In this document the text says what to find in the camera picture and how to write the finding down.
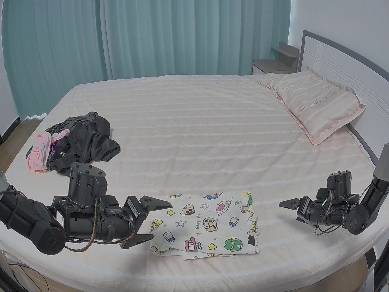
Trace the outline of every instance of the curtain fold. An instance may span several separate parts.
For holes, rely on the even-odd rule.
[[[290,0],[100,0],[110,79],[251,74],[287,42]]]
[[[74,86],[107,80],[98,0],[5,0],[5,68],[20,118],[48,113]]]
[[[74,86],[166,74],[251,74],[287,42],[290,0],[5,0],[5,68],[20,118]]]

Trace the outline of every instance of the folded white blanket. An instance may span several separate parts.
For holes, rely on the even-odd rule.
[[[173,208],[150,213],[154,254],[187,260],[259,252],[257,217],[248,190],[156,198]]]

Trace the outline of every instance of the star print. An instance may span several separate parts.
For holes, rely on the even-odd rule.
[[[208,249],[214,251],[217,248],[217,246],[214,245],[212,242],[210,245],[208,245]]]
[[[202,206],[200,207],[200,208],[202,208],[202,209],[207,209],[207,208],[209,208],[209,206],[208,206],[208,204],[206,203],[206,204],[201,204]]]
[[[181,227],[184,227],[184,224],[186,223],[186,221],[177,221],[176,222],[176,224],[177,224],[177,226],[176,227],[178,227],[178,226],[181,226]]]

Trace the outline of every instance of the yellow star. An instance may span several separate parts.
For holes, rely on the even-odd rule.
[[[208,245],[208,249],[214,251],[215,249],[217,248],[217,246],[215,246],[213,243],[211,243],[210,245]]]

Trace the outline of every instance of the nightstand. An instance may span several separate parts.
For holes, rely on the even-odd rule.
[[[277,60],[254,60],[252,65],[253,75],[262,75],[271,72],[273,74],[292,74],[297,71],[298,49],[284,42],[279,47],[271,48],[278,53]]]

